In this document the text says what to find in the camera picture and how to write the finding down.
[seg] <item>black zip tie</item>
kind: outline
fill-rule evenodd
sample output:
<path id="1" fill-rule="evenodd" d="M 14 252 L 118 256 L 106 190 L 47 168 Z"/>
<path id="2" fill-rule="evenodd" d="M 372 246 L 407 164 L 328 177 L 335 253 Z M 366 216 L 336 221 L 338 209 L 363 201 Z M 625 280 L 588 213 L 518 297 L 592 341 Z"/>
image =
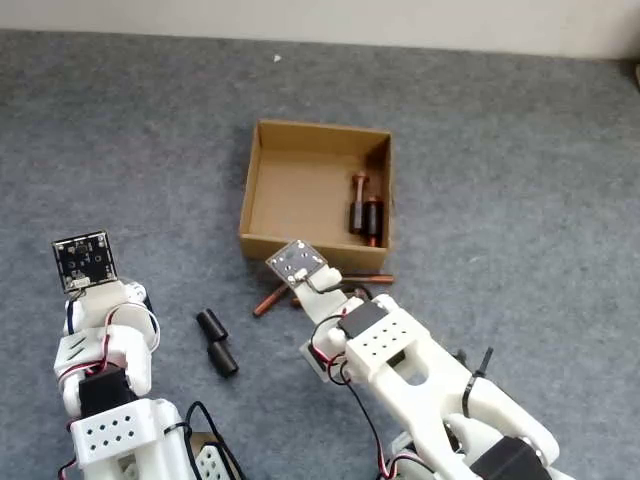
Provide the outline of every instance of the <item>black zip tie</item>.
<path id="1" fill-rule="evenodd" d="M 467 383 L 467 387 L 464 389 L 464 394 L 462 395 L 462 413 L 467 418 L 471 418 L 469 416 L 469 396 L 471 395 L 471 390 L 476 383 L 476 378 L 485 378 L 487 376 L 487 367 L 489 366 L 491 355 L 493 355 L 493 347 L 487 348 L 480 367 L 475 372 L 473 372 L 471 378 L 469 379 L 469 382 Z"/>

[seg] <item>cable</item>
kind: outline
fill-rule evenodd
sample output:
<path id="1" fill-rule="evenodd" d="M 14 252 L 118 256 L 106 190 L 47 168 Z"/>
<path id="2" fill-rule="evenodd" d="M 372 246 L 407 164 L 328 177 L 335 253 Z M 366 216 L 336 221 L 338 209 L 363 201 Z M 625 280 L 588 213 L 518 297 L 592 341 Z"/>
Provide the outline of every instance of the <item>cable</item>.
<path id="1" fill-rule="evenodd" d="M 327 318 L 325 318 L 324 320 L 318 322 L 316 324 L 316 326 L 313 328 L 313 332 L 311 333 L 311 338 L 309 339 L 309 345 L 311 345 L 311 349 L 314 351 L 314 353 L 324 362 L 324 363 L 329 363 L 329 360 L 331 360 L 323 351 L 321 351 L 320 349 L 318 349 L 314 344 L 313 344 L 313 339 L 316 336 L 316 334 L 318 333 L 318 329 L 324 325 L 325 323 L 331 321 L 331 320 L 335 320 L 336 318 L 342 318 L 344 317 L 344 313 L 343 312 L 341 314 L 336 314 L 336 315 L 329 315 Z"/>
<path id="2" fill-rule="evenodd" d="M 333 378 L 333 374 L 331 372 L 331 369 L 334 366 L 338 366 L 338 364 L 336 363 L 336 360 L 339 357 L 343 357 L 345 354 L 345 352 L 339 353 L 337 355 L 334 355 L 333 358 L 331 358 L 329 360 L 329 363 L 327 364 L 327 376 L 329 377 L 329 380 L 331 380 L 332 383 L 334 383 L 335 385 L 338 385 L 339 387 L 344 387 L 346 385 L 346 383 L 344 382 L 339 382 L 338 380 L 336 380 L 335 378 Z"/>
<path id="3" fill-rule="evenodd" d="M 109 340 L 111 338 L 111 335 L 109 335 L 108 332 L 108 328 L 111 325 L 111 322 L 113 320 L 113 317 L 115 316 L 116 312 L 122 308 L 122 307 L 133 307 L 133 308 L 138 308 L 140 310 L 144 310 L 146 313 L 149 314 L 149 316 L 151 317 L 152 321 L 156 323 L 157 328 L 155 328 L 155 339 L 153 342 L 153 345 L 151 346 L 150 351 L 153 353 L 158 346 L 160 345 L 160 324 L 158 322 L 158 318 L 155 316 L 155 314 L 153 312 L 151 312 L 147 307 L 145 307 L 144 305 L 140 305 L 138 303 L 134 303 L 134 302 L 123 302 L 120 303 L 116 306 L 114 306 L 111 310 L 109 310 L 107 312 L 107 314 L 105 315 L 105 322 L 104 322 L 104 329 L 105 329 L 105 336 L 102 340 L 102 358 L 100 360 L 97 361 L 90 361 L 90 362 L 83 362 L 83 363 L 79 363 L 77 365 L 73 365 L 71 367 L 69 367 L 68 369 L 66 369 L 64 372 L 62 372 L 59 376 L 58 376 L 58 383 L 62 382 L 67 376 L 69 376 L 70 374 L 78 371 L 78 370 L 87 370 L 90 368 L 94 368 L 94 367 L 99 367 L 97 372 L 88 372 L 89 375 L 93 375 L 96 373 L 100 373 L 102 371 L 104 371 L 104 369 L 107 367 L 107 356 L 109 353 Z"/>
<path id="4" fill-rule="evenodd" d="M 378 431 L 376 430 L 376 427 L 373 424 L 371 417 L 369 416 L 369 412 L 367 412 L 367 409 L 362 403 L 360 396 L 351 385 L 351 379 L 347 378 L 344 374 L 344 368 L 346 365 L 347 365 L 346 361 L 342 362 L 342 364 L 340 365 L 340 377 L 342 378 L 343 384 L 349 389 L 353 397 L 356 399 L 356 402 L 358 403 L 360 410 L 364 414 L 364 417 L 366 418 L 367 423 L 369 424 L 369 427 L 371 427 L 371 431 L 373 432 L 373 436 L 376 440 L 378 470 L 380 471 L 378 477 L 376 478 L 382 477 L 387 480 L 395 478 L 396 475 L 398 474 L 397 463 L 399 460 L 409 460 L 409 461 L 415 462 L 420 466 L 424 467 L 425 469 L 427 469 L 429 472 L 434 473 L 433 470 L 431 470 L 431 468 L 429 468 L 429 466 L 426 463 L 424 463 L 420 458 L 413 455 L 409 455 L 407 453 L 400 453 L 396 455 L 389 463 L 389 468 L 387 469 L 386 462 L 384 460 L 384 452 L 382 450 L 382 443 L 380 442 L 380 436 L 378 435 Z"/>
<path id="5" fill-rule="evenodd" d="M 316 288 L 316 286 L 313 284 L 313 282 L 311 281 L 311 279 L 309 279 L 308 277 L 305 278 L 304 282 L 309 286 L 309 288 L 311 290 L 313 290 L 314 293 L 320 294 L 322 295 L 323 293 L 329 293 L 329 292 L 335 292 L 336 290 L 342 290 L 345 287 L 349 287 L 349 289 L 351 291 L 355 290 L 356 288 L 360 288 L 362 291 L 364 291 L 364 293 L 367 295 L 367 298 L 369 300 L 373 299 L 373 294 L 371 293 L 371 290 L 369 290 L 367 287 L 365 287 L 362 283 L 337 283 L 331 287 L 327 287 L 324 290 L 318 290 Z"/>
<path id="6" fill-rule="evenodd" d="M 65 473 L 67 469 L 73 467 L 76 464 L 76 457 L 73 457 L 63 466 L 58 469 L 58 480 L 67 480 L 67 474 Z"/>
<path id="7" fill-rule="evenodd" d="M 207 423 L 209 424 L 209 428 L 211 429 L 211 433 L 213 433 L 213 435 L 218 439 L 218 442 L 220 443 L 220 447 L 223 449 L 226 456 L 228 456 L 231 462 L 233 463 L 235 470 L 238 472 L 238 475 L 240 476 L 240 479 L 247 480 L 247 477 L 242 471 L 242 468 L 240 468 L 240 464 L 236 460 L 236 457 L 231 452 L 231 449 L 227 445 L 227 442 L 225 442 L 224 437 L 220 434 L 220 432 L 216 428 L 216 425 L 213 422 L 213 418 L 211 418 L 211 414 L 207 410 L 207 407 L 205 407 L 201 401 L 196 400 L 191 404 L 191 406 L 188 408 L 187 413 L 185 415 L 185 422 L 191 427 L 191 416 L 193 415 L 193 412 L 196 408 L 199 408 L 202 414 L 204 415 L 205 419 L 207 420 Z M 185 439 L 185 447 L 187 448 L 187 454 L 189 455 L 189 463 L 191 463 L 191 467 L 193 468 L 193 472 L 194 472 L 194 475 L 196 476 L 196 479 L 202 480 L 202 477 L 200 476 L 200 472 L 198 471 L 198 467 L 196 466 L 195 458 L 193 456 L 193 451 L 191 450 L 191 444 L 189 443 L 190 438 L 191 438 L 191 433 L 189 432 L 187 434 L 187 432 L 185 431 L 184 439 Z M 221 455 L 221 457 L 222 457 L 222 461 L 225 462 L 225 467 L 227 468 L 227 471 L 230 471 L 229 465 L 226 462 L 225 455 Z"/>
<path id="8" fill-rule="evenodd" d="M 69 335 L 73 335 L 75 333 L 73 329 L 73 304 L 76 300 L 78 300 L 82 295 L 86 292 L 84 289 L 80 290 L 77 295 L 69 299 L 69 303 L 67 303 L 67 333 Z"/>

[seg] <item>gray carpet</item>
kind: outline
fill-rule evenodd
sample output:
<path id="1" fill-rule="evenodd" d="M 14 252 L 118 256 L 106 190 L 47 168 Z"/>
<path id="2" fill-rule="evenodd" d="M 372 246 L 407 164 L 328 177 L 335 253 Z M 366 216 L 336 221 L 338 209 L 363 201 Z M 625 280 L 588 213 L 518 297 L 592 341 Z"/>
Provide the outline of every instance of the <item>gray carpet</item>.
<path id="1" fill-rule="evenodd" d="M 72 455 L 49 242 L 98 228 L 162 323 L 154 397 L 204 401 L 252 479 L 373 478 L 357 405 L 297 352 L 310 321 L 251 316 L 276 284 L 236 240 L 260 117 L 392 130 L 393 295 L 473 364 L 495 347 L 492 377 L 557 436 L 561 469 L 635 478 L 640 99 L 619 65 L 19 32 L 0 33 L 3 478 L 50 479 Z M 230 381 L 204 307 L 230 331 Z M 399 427 L 365 401 L 389 441 Z"/>

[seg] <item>black tube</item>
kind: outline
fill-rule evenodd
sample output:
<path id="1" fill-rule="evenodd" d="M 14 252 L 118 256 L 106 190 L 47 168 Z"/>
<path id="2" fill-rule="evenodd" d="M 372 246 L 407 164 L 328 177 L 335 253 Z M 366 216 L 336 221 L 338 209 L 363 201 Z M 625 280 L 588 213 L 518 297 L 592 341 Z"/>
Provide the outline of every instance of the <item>black tube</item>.
<path id="1" fill-rule="evenodd" d="M 211 360 L 213 366 L 216 367 L 218 373 L 223 377 L 230 377 L 238 371 L 238 364 L 224 343 L 211 342 L 209 348 L 207 348 L 207 352 L 209 353 L 209 360 Z"/>
<path id="2" fill-rule="evenodd" d="M 200 328 L 207 336 L 207 340 L 209 342 L 219 342 L 220 340 L 226 339 L 229 334 L 216 317 L 215 313 L 211 311 L 211 309 L 207 308 L 204 312 L 200 312 L 196 316 L 196 320 L 200 324 Z"/>

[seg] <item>black cylinder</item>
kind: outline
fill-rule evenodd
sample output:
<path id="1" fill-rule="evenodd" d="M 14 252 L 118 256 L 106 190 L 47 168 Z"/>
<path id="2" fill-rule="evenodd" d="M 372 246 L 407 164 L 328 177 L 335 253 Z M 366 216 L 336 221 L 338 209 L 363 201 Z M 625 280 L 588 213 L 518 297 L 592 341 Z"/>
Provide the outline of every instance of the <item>black cylinder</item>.
<path id="1" fill-rule="evenodd" d="M 223 377 L 230 377 L 238 371 L 238 364 L 224 343 L 211 342 L 209 348 L 207 348 L 207 352 L 209 352 L 209 360 L 211 360 L 213 366 L 216 367 L 218 373 Z"/>
<path id="2" fill-rule="evenodd" d="M 349 211 L 349 232 L 362 233 L 362 202 L 353 202 Z"/>
<path id="3" fill-rule="evenodd" d="M 215 313 L 211 309 L 207 308 L 204 312 L 200 312 L 196 316 L 196 320 L 200 324 L 200 328 L 207 336 L 207 340 L 210 342 L 218 342 L 224 340 L 229 336 L 225 328 L 216 317 Z"/>
<path id="4" fill-rule="evenodd" d="M 382 235 L 382 202 L 369 200 L 364 204 L 365 235 L 380 237 Z"/>

